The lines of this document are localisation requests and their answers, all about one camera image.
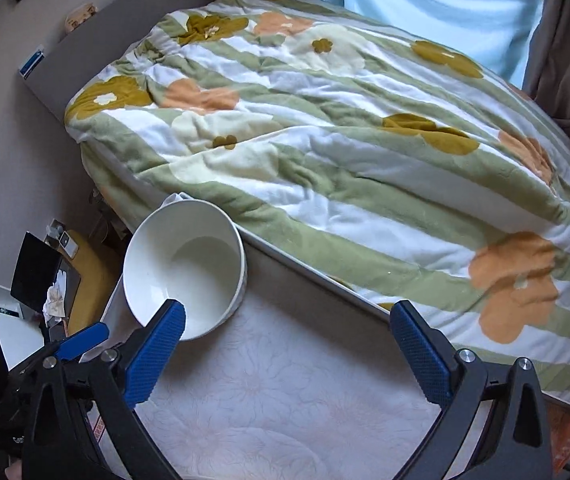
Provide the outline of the white round bowl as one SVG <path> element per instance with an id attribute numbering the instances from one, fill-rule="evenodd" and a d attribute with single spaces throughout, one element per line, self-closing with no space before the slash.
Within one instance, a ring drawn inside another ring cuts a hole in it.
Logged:
<path id="1" fill-rule="evenodd" d="M 122 273 L 131 313 L 145 326 L 168 300 L 185 310 L 184 340 L 203 337 L 241 304 L 247 261 L 236 226 L 204 200 L 177 200 L 136 229 Z"/>

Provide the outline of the orange patterned towel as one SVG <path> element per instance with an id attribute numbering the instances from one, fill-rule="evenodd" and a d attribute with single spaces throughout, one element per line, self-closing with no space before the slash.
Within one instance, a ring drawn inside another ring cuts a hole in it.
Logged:
<path id="1" fill-rule="evenodd" d="M 547 403 L 547 418 L 550 425 L 550 443 L 554 474 L 559 474 L 570 461 L 570 408 Z"/>

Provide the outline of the yellow stool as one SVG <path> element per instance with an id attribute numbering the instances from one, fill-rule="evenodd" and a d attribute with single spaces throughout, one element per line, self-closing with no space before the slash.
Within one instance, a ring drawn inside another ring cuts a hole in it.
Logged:
<path id="1" fill-rule="evenodd" d="M 122 274 L 122 258 L 114 250 L 91 242 L 81 233 L 70 230 L 70 238 L 78 245 L 76 255 L 64 258 L 80 275 L 72 310 L 67 321 L 67 334 L 73 335 L 98 322 Z"/>

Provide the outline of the white patterned tablecloth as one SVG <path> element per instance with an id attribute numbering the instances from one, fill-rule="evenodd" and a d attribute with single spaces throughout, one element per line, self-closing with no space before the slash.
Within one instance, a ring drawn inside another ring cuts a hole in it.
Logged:
<path id="1" fill-rule="evenodd" d="M 384 320 L 247 252 L 241 307 L 138 406 L 181 476 L 390 479 L 436 420 Z"/>

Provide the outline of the grey bed headboard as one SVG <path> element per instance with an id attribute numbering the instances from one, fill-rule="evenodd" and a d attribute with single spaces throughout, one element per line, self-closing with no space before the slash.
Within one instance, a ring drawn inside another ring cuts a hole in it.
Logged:
<path id="1" fill-rule="evenodd" d="M 115 0 L 60 41 L 25 80 L 59 121 L 72 97 L 105 66 L 143 39 L 166 14 L 213 0 Z"/>

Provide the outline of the floral green striped duvet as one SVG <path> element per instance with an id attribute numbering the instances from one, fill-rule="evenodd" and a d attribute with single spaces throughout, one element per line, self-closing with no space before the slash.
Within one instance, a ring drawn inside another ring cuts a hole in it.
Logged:
<path id="1" fill-rule="evenodd" d="M 570 140 L 460 52 L 320 0 L 165 14 L 66 105 L 136 228 L 186 193 L 570 401 Z"/>

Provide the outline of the light blue cloth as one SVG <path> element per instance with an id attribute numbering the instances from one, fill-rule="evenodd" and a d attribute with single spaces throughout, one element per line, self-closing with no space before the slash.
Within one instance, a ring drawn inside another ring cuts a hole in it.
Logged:
<path id="1" fill-rule="evenodd" d="M 543 0 L 326 1 L 460 51 L 518 88 L 543 7 Z"/>

